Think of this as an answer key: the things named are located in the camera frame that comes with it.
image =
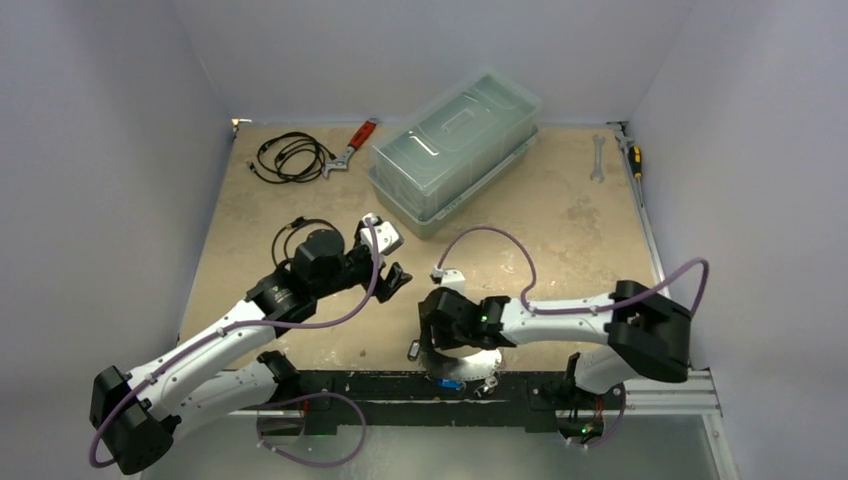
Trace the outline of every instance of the black cable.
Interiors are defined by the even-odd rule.
[[[267,152],[272,146],[277,144],[277,142],[281,141],[289,141],[289,143],[277,153],[276,157],[274,157],[274,164],[272,168],[262,161],[262,155],[264,155],[265,152]],[[283,172],[283,167],[285,167],[286,162],[298,153],[304,152],[311,153],[313,155],[312,163],[307,165],[306,168],[298,173]],[[291,182],[311,182],[321,176],[321,170],[328,161],[335,159],[336,156],[333,155],[333,152],[328,150],[327,147],[321,144],[321,142],[316,140],[312,135],[303,132],[289,132],[268,140],[259,147],[259,150],[256,151],[256,163],[258,163],[259,167],[267,172],[267,174],[273,175],[274,178],[262,176],[259,169],[256,167],[256,164],[252,161],[249,161],[247,166],[250,168],[250,171],[263,182],[281,185]]]
[[[286,236],[285,241],[283,241],[283,254],[285,254],[286,256],[286,259],[283,261],[285,263],[288,263],[289,261],[291,261],[291,257],[289,257],[289,240],[291,240],[291,237],[294,236],[295,233],[299,232],[300,230],[303,230],[304,228],[310,225],[325,225],[327,227],[332,228],[336,231],[336,233],[341,235],[339,229],[326,220],[320,218],[306,219],[303,217],[297,217],[296,219],[294,219],[293,222],[283,226],[283,228],[277,231],[277,234],[274,235],[274,239],[271,240],[271,260],[274,262],[275,267],[279,265],[279,263],[277,262],[277,241],[280,239],[280,235],[282,235],[283,232],[287,230],[291,230],[291,232],[289,232],[289,234]],[[342,237],[342,250],[344,250],[344,237]]]

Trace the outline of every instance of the blue object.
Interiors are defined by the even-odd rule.
[[[462,383],[455,382],[453,380],[442,380],[441,378],[438,381],[438,385],[442,388],[452,388],[454,390],[462,389]]]

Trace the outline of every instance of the wrench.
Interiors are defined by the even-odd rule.
[[[589,180],[598,179],[598,183],[604,183],[604,171],[601,169],[601,145],[607,140],[606,137],[595,135],[592,137],[595,141],[595,169],[589,175]]]

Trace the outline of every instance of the plastic storage box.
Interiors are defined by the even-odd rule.
[[[506,172],[508,172],[511,167],[516,165],[519,160],[524,158],[524,155],[527,153],[527,149],[530,148],[533,143],[536,141],[536,128],[534,127],[532,135],[528,138],[524,143],[518,146],[515,150],[512,151],[506,158],[502,159],[501,163],[499,163],[495,168],[489,171],[486,175],[483,176],[476,183],[471,185],[467,190],[457,195],[453,201],[448,203],[444,208],[436,212],[435,215],[426,219],[419,220],[412,213],[410,213],[406,207],[400,204],[397,200],[392,197],[389,192],[383,189],[380,186],[380,183],[376,179],[375,169],[371,167],[368,170],[368,177],[371,179],[371,182],[374,185],[374,192],[377,194],[377,200],[386,207],[386,209],[391,212],[395,217],[397,217],[404,225],[418,238],[424,239],[431,237],[434,233],[439,231],[446,223],[450,221],[459,211],[460,207],[466,205],[468,201],[479,195],[485,187],[493,185],[496,181],[502,177]]]
[[[540,104],[492,73],[460,84],[372,143],[375,191],[432,220],[533,135]]]

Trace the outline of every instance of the coiled black cable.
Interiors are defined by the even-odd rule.
[[[273,166],[266,165],[262,161],[262,156],[277,142],[289,141],[274,157]],[[312,163],[306,166],[303,170],[297,173],[283,172],[286,162],[298,153],[311,153]],[[283,183],[306,183],[315,180],[321,176],[321,170],[328,161],[333,161],[336,156],[333,152],[327,149],[321,142],[315,139],[312,135],[303,132],[289,132],[279,137],[272,138],[263,143],[259,150],[256,151],[256,163],[264,170],[268,177],[263,176],[256,167],[256,163],[248,162],[247,166],[257,178],[266,183],[280,185]]]

